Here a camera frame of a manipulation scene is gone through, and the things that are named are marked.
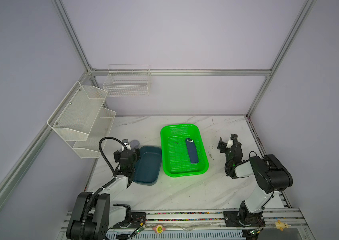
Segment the teal plastic utensil tray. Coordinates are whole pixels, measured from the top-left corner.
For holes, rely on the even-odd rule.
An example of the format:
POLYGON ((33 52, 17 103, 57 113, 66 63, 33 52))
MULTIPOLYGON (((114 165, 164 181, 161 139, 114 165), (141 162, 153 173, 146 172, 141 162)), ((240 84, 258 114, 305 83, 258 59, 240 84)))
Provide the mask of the teal plastic utensil tray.
POLYGON ((156 146, 142 146, 140 159, 135 164, 134 183, 146 186, 154 185, 162 166, 162 149, 156 146))

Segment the dark blue paper napkin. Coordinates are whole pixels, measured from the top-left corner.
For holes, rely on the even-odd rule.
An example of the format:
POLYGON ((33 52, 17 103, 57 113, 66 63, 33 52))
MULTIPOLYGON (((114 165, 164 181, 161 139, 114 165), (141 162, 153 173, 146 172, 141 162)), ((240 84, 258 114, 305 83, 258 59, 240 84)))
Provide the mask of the dark blue paper napkin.
POLYGON ((186 144, 188 156, 189 156, 189 159, 190 159, 190 163, 191 164, 198 164, 199 159, 198 159, 197 149, 196 149, 196 145, 195 145, 194 140, 192 140, 190 138, 186 138, 185 144, 186 144))

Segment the green perforated plastic basket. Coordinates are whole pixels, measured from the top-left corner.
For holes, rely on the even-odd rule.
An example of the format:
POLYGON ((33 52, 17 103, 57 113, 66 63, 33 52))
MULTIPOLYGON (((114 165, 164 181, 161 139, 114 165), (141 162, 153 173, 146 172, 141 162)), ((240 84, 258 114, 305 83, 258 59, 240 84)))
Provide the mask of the green perforated plastic basket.
POLYGON ((181 124, 165 126, 161 129, 161 147, 163 169, 166 175, 177 178, 202 175, 207 172, 209 163, 202 142, 201 134, 196 125, 181 124), (185 140, 194 140, 198 164, 191 164, 185 140))

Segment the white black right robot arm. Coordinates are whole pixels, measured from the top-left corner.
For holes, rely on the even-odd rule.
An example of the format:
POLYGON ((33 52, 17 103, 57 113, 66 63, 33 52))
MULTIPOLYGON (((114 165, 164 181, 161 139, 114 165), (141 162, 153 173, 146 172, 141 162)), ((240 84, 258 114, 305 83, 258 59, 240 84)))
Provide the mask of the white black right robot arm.
POLYGON ((293 178, 275 155, 249 156, 243 160, 238 135, 231 134, 228 142, 219 139, 217 149, 225 154, 224 172, 232 179, 254 176, 257 186, 251 195, 241 202, 233 221, 241 227, 250 227, 261 222, 263 210, 275 192, 284 191, 293 185, 293 178))

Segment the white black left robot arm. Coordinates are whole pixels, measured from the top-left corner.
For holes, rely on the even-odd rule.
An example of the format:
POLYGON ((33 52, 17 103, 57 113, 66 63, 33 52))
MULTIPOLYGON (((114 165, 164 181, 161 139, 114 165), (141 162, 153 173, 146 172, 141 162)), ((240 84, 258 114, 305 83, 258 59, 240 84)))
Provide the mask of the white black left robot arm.
POLYGON ((135 176, 140 149, 114 152, 119 164, 115 176, 95 192, 78 195, 66 231, 69 240, 103 240, 109 228, 128 227, 132 221, 130 205, 115 204, 115 197, 127 189, 135 176))

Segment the grey oval stone pad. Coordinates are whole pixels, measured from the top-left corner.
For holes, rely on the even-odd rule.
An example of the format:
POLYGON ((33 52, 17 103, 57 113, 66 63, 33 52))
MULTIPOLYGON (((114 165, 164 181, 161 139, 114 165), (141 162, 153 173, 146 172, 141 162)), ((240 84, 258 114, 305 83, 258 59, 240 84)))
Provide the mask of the grey oval stone pad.
POLYGON ((129 150, 137 149, 140 145, 140 142, 138 140, 132 140, 129 142, 129 150))

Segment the white mesh two-tier shelf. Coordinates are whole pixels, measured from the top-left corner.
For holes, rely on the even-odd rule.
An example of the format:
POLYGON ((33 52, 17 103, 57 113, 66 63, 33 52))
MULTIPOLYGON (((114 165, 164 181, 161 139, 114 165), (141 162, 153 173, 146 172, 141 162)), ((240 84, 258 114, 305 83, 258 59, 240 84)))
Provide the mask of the white mesh two-tier shelf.
POLYGON ((109 135, 116 112, 105 106, 108 92, 76 82, 47 125, 82 159, 100 157, 99 141, 109 135))

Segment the pink green round toy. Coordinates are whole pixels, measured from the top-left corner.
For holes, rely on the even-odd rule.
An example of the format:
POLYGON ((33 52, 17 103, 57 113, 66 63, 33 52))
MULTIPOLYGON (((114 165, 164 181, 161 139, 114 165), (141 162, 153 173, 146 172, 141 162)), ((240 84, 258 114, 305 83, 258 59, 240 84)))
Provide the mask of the pink green round toy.
POLYGON ((155 227, 153 227, 153 231, 156 234, 162 234, 165 230, 166 228, 163 225, 156 225, 155 227))

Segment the yellow small toy figure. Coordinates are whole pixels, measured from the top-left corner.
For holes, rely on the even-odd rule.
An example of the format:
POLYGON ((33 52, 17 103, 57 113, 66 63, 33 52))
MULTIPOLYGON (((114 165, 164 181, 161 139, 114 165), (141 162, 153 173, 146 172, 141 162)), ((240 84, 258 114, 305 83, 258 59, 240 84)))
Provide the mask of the yellow small toy figure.
POLYGON ((275 222, 275 227, 280 231, 284 231, 284 229, 288 229, 290 227, 290 225, 283 223, 280 220, 277 220, 275 222))

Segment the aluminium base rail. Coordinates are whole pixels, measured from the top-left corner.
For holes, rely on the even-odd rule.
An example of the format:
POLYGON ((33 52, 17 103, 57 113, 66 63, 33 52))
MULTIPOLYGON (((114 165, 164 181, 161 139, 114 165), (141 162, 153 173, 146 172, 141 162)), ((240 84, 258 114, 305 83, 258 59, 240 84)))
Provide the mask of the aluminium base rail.
POLYGON ((107 240, 117 240, 141 226, 134 240, 313 240, 305 218, 299 209, 268 209, 261 222, 241 227, 233 221, 235 210, 139 211, 132 213, 132 222, 126 228, 114 226, 107 231, 107 240), (290 225, 280 231, 275 222, 290 225), (153 227, 163 225, 166 230, 156 234, 153 227))

